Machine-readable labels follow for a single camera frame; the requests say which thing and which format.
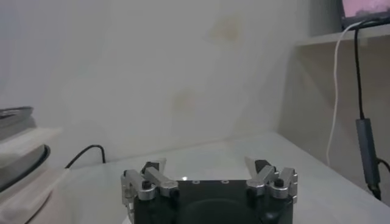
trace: black cable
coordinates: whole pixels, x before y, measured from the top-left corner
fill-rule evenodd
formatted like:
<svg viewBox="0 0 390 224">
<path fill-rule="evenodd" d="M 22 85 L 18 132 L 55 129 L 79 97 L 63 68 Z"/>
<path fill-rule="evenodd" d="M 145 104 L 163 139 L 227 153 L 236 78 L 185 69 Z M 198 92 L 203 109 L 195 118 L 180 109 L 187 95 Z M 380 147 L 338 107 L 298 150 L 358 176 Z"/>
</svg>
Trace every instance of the black cable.
<svg viewBox="0 0 390 224">
<path fill-rule="evenodd" d="M 368 20 L 362 21 L 359 25 L 357 25 L 357 27 L 355 29 L 355 37 L 354 37 L 355 63 L 356 63 L 356 77 L 357 77 L 357 81 L 358 81 L 359 116 L 360 116 L 360 120 L 361 121 L 366 121 L 366 120 L 369 121 L 369 119 L 365 118 L 364 111 L 363 111 L 363 90 L 362 90 L 362 87 L 361 87 L 360 60 L 359 60 L 359 42 L 358 42 L 359 41 L 359 39 L 358 39 L 358 37 L 359 37 L 359 30 L 365 24 L 371 23 L 371 22 L 376 22 L 378 20 L 379 19 L 375 18 L 375 19 L 368 19 Z M 380 190 L 380 187 L 379 187 L 378 183 L 368 184 L 367 186 L 370 189 L 370 191 L 372 192 L 372 194 L 374 195 L 374 197 L 376 199 L 378 199 L 378 200 L 381 200 L 381 190 Z"/>
<path fill-rule="evenodd" d="M 78 160 L 80 158 L 80 156 L 82 156 L 86 151 L 88 151 L 89 149 L 92 149 L 92 148 L 99 148 L 101 150 L 101 152 L 102 152 L 102 162 L 105 163 L 105 153 L 104 153 L 103 146 L 101 146 L 101 145 L 90 145 L 87 148 L 83 149 L 79 154 L 77 154 L 77 156 L 74 157 L 72 159 L 72 161 L 70 161 L 70 163 L 68 165 L 66 165 L 65 168 L 69 169 L 74 164 L 74 162 L 76 162 L 76 160 Z"/>
<path fill-rule="evenodd" d="M 355 38 L 354 38 L 354 45 L 355 45 L 355 64 L 356 64 L 356 77 L 358 79 L 358 97 L 359 97 L 359 115 L 360 119 L 365 119 L 364 117 L 364 111 L 363 111 L 363 91 L 361 88 L 361 74 L 360 74 L 360 61 L 359 61 L 359 30 L 367 23 L 376 22 L 379 19 L 368 19 L 363 22 L 361 22 L 355 29 Z"/>
<path fill-rule="evenodd" d="M 386 162 L 385 160 L 383 160 L 383 159 L 380 159 L 380 158 L 378 158 L 378 164 L 383 164 L 383 165 L 385 165 L 385 167 L 387 168 L 387 170 L 389 171 L 389 173 L 390 173 L 390 165 L 388 164 L 388 162 Z"/>
</svg>

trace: black screw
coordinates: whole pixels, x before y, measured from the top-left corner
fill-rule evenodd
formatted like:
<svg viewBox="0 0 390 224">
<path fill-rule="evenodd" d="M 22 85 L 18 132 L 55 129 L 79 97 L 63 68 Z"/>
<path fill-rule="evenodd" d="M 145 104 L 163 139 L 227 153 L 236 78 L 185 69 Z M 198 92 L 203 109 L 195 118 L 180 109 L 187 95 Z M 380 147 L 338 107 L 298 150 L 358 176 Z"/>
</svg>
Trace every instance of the black screw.
<svg viewBox="0 0 390 224">
<path fill-rule="evenodd" d="M 142 189 L 143 190 L 148 190 L 152 187 L 152 183 L 148 180 L 142 182 Z"/>
<path fill-rule="evenodd" d="M 274 185 L 275 187 L 283 187 L 285 185 L 285 182 L 282 179 L 278 178 L 275 180 Z"/>
</svg>

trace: white surface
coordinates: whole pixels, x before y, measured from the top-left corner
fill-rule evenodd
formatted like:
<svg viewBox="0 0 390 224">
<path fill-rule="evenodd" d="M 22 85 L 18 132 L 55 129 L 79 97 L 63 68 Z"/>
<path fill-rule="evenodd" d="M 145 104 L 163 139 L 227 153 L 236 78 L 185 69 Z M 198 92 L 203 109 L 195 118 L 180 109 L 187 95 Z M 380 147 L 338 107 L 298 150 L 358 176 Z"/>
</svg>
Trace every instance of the white surface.
<svg viewBox="0 0 390 224">
<path fill-rule="evenodd" d="M 226 180 L 250 177 L 245 156 L 267 159 L 279 168 L 297 170 L 296 224 L 388 222 L 389 207 L 278 134 L 265 133 L 73 170 L 65 191 L 74 212 L 74 223 L 122 223 L 126 209 L 121 204 L 120 175 L 125 169 L 141 169 L 150 159 L 166 157 L 165 174 L 172 178 Z"/>
<path fill-rule="evenodd" d="M 22 190 L 1 201 L 0 223 L 27 223 L 67 173 L 68 170 L 48 170 Z"/>
<path fill-rule="evenodd" d="M 73 224 L 69 207 L 64 202 L 61 190 L 54 189 L 49 200 L 28 224 Z"/>
<path fill-rule="evenodd" d="M 0 107 L 63 127 L 60 167 L 274 130 L 296 36 L 332 16 L 312 2 L 1 1 Z"/>
<path fill-rule="evenodd" d="M 60 132 L 60 128 L 32 128 L 0 141 L 0 168 L 47 143 Z"/>
<path fill-rule="evenodd" d="M 321 35 L 317 37 L 307 38 L 296 43 L 297 46 L 309 46 L 317 45 L 324 43 L 335 43 L 340 37 L 341 33 L 331 33 L 326 35 Z M 355 31 L 349 31 L 346 33 L 345 40 L 353 40 Z M 362 39 L 375 38 L 375 37 L 385 37 L 390 36 L 390 25 L 383 25 L 377 27 L 369 27 L 359 31 L 359 36 Z"/>
</svg>

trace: shelf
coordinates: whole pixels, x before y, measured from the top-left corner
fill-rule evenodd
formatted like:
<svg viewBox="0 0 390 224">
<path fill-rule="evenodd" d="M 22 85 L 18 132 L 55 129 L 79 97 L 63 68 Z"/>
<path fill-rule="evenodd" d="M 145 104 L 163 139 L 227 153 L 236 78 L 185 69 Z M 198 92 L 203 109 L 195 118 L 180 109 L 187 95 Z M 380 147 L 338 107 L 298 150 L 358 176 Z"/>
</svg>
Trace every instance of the shelf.
<svg viewBox="0 0 390 224">
<path fill-rule="evenodd" d="M 344 40 L 353 40 L 355 31 L 348 31 L 344 36 Z M 340 33 L 332 33 L 327 35 L 322 35 L 318 37 L 311 37 L 303 41 L 298 41 L 296 46 L 311 46 L 317 44 L 325 43 L 335 43 L 339 39 Z M 360 30 L 359 38 L 369 39 L 375 37 L 385 37 L 390 36 L 390 24 L 384 26 L 370 27 Z"/>
</svg>

